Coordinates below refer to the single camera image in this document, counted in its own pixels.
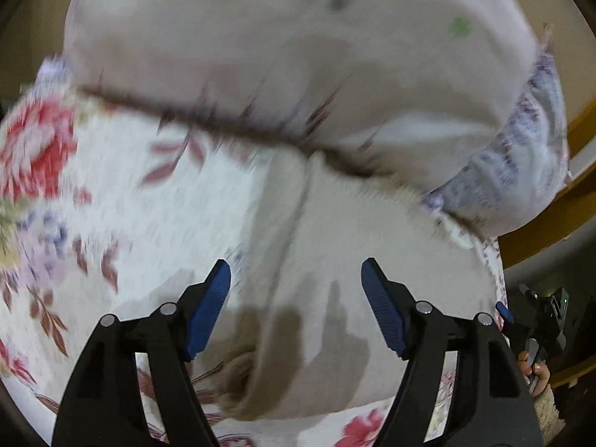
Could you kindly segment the right hand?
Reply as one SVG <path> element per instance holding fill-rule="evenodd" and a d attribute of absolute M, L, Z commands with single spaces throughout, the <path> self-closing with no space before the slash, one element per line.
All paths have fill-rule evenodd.
<path fill-rule="evenodd" d="M 535 380 L 535 388 L 532 391 L 533 397 L 540 396 L 549 386 L 551 373 L 545 363 L 535 363 L 531 365 L 528 362 L 529 353 L 521 351 L 517 358 L 517 364 L 527 383 Z"/>

